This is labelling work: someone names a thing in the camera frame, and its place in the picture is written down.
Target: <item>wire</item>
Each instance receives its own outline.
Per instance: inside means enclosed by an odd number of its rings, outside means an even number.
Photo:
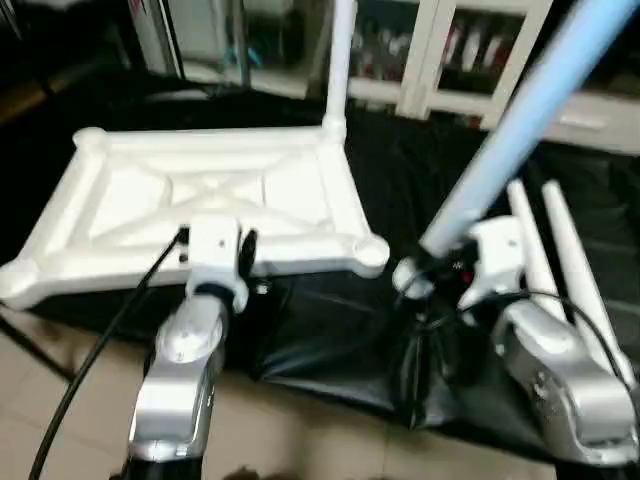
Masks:
[[[51,449],[51,445],[56,436],[56,433],[58,433],[58,429],[60,428],[60,425],[62,424],[62,420],[64,419],[64,416],[66,415],[67,410],[69,409],[69,406],[73,401],[73,397],[75,396],[76,392],[78,391],[78,388],[82,384],[82,381],[87,376],[89,369],[93,366],[93,364],[95,363],[96,359],[98,358],[102,350],[104,350],[104,347],[107,345],[107,342],[113,336],[118,326],[122,323],[123,320],[127,319],[131,311],[137,306],[137,304],[139,303],[139,300],[142,298],[142,296],[144,295],[147,289],[147,286],[149,284],[149,280],[151,280],[151,277],[153,277],[156,274],[156,272],[160,268],[160,265],[167,258],[169,253],[171,253],[173,248],[179,242],[182,243],[183,237],[184,237],[184,229],[181,229],[173,238],[173,240],[169,242],[169,244],[160,254],[158,259],[155,261],[155,263],[147,271],[147,273],[144,274],[144,276],[136,286],[135,290],[127,296],[126,300],[122,304],[122,307],[120,307],[120,310],[118,311],[118,313],[116,313],[113,316],[113,318],[109,322],[109,325],[107,326],[107,329],[104,331],[102,336],[98,339],[96,344],[93,346],[93,348],[85,358],[84,362],[82,363],[82,366],[80,367],[75,377],[73,378],[73,381],[67,387],[67,391],[62,397],[62,400],[60,400],[60,403],[58,404],[58,408],[56,408],[56,411],[53,414],[51,421],[49,422],[47,431],[44,434],[44,437],[42,438],[40,447],[38,448],[38,453],[36,454],[36,458],[33,461],[33,465],[31,466],[31,473],[29,474],[29,480],[38,480],[40,478],[40,474],[42,473],[44,463],[47,459],[47,455],[49,454],[49,450]]]
[[[589,315],[587,315],[587,313],[578,305],[576,305],[574,302],[569,300],[567,297],[558,295],[557,293],[544,292],[541,290],[526,290],[526,289],[521,290],[519,292],[494,293],[491,295],[487,295],[486,297],[482,298],[481,300],[477,301],[472,305],[469,305],[468,307],[465,307],[460,310],[456,310],[455,314],[453,315],[448,315],[448,316],[439,318],[431,323],[428,323],[425,326],[421,327],[420,330],[424,332],[434,331],[438,328],[445,326],[448,323],[455,321],[460,315],[463,315],[465,313],[470,313],[471,311],[488,304],[493,304],[502,300],[522,300],[522,299],[530,298],[533,296],[554,298],[560,303],[562,303],[564,306],[568,307],[572,312],[578,314],[578,316],[584,321],[585,324],[587,324],[589,329],[593,332],[594,336],[598,340],[598,343],[602,347],[602,350],[604,351],[607,357],[607,361],[611,365],[611,369],[613,370],[614,375],[625,385],[625,387],[627,387],[627,390],[629,390],[626,382],[624,381],[624,376],[622,375],[622,371],[620,370],[620,367],[618,366],[618,363],[615,359],[615,355],[611,351],[609,344],[607,343],[605,338],[602,336],[602,333],[596,326],[593,319],[589,317]]]

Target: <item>floor tile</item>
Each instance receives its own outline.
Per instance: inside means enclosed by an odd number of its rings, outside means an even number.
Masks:
[[[379,477],[386,424],[280,387],[226,374],[207,450],[210,479],[242,467],[304,480]]]
[[[115,344],[107,347],[80,387],[62,430],[115,455],[124,455],[131,415],[140,383],[144,354]],[[51,419],[66,384],[37,366],[8,402],[6,411],[33,425]]]
[[[30,312],[19,312],[0,306],[0,314],[20,330],[54,361],[76,370],[97,338],[61,323],[43,320]]]
[[[0,333],[0,408],[9,402],[33,368],[33,361]]]
[[[551,480],[553,467],[426,432],[389,429],[384,466],[393,480]]]
[[[44,430],[0,416],[0,468],[3,480],[25,480]],[[104,479],[118,472],[121,459],[59,434],[49,452],[42,480]]]

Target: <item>cabinet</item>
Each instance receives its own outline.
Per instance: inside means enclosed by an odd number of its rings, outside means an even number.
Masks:
[[[251,87],[294,98],[321,80],[332,0],[135,0],[134,25],[150,70],[205,83],[240,83],[232,4],[243,1]]]
[[[520,78],[551,2],[361,0],[349,94],[390,104],[399,115],[425,119],[432,110],[445,111],[477,116],[482,127],[492,128]],[[370,20],[376,10],[376,19]],[[393,63],[391,68],[370,65],[389,57],[400,68]]]
[[[545,46],[573,2],[556,2],[541,36]],[[549,125],[545,138],[631,155],[640,154],[640,14],[620,32],[589,75]]]

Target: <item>white foam tray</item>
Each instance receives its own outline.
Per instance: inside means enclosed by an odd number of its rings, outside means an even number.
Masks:
[[[367,225],[341,143],[322,127],[74,135],[76,152],[24,248],[0,268],[0,299],[135,286],[195,214],[256,228],[254,275],[379,274],[389,248]],[[152,284],[186,281],[179,252]]]

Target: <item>white pole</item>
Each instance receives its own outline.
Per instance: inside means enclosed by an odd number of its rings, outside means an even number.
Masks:
[[[520,180],[514,180],[507,186],[507,195],[511,211],[520,221],[525,251],[525,276],[527,286],[531,290],[542,290],[549,293],[558,293],[555,279],[549,267],[549,261],[540,239],[538,226],[533,218],[529,199]],[[562,304],[548,297],[533,297],[542,308],[559,320],[566,322]]]
[[[335,0],[333,6],[333,36],[331,41],[331,63],[329,65],[329,91],[323,127],[344,142],[347,125],[344,108],[349,82],[349,58],[351,36],[355,22],[355,1]]]
[[[633,368],[627,357],[620,350],[615,333],[609,321],[609,315],[600,297],[600,291],[589,266],[589,261],[582,248],[580,237],[569,213],[562,190],[558,182],[548,182],[542,187],[542,195],[547,208],[547,215],[551,223],[553,239],[558,249],[560,266],[564,274],[569,297],[582,308],[593,320],[596,327],[604,337],[609,350],[618,364],[624,382],[629,386],[636,384]],[[609,361],[598,339],[589,326],[578,315],[574,315],[575,323],[580,335],[584,339],[591,356],[598,364],[609,372],[613,372]]]

